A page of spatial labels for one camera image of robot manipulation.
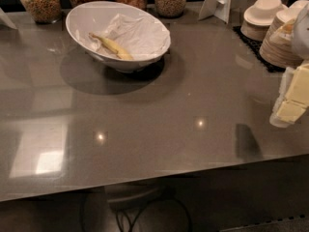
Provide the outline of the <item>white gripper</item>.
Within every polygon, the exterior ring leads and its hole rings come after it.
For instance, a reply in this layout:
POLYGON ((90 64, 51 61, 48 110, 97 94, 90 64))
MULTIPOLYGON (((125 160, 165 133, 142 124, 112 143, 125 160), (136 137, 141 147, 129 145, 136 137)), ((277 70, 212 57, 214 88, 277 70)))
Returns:
MULTIPOLYGON (((292 36, 293 52, 303 60, 309 59, 309 4, 298 14, 292 36)), ((293 125, 309 108, 309 65, 287 68, 282 75, 279 97, 269 122, 278 128, 293 125)))

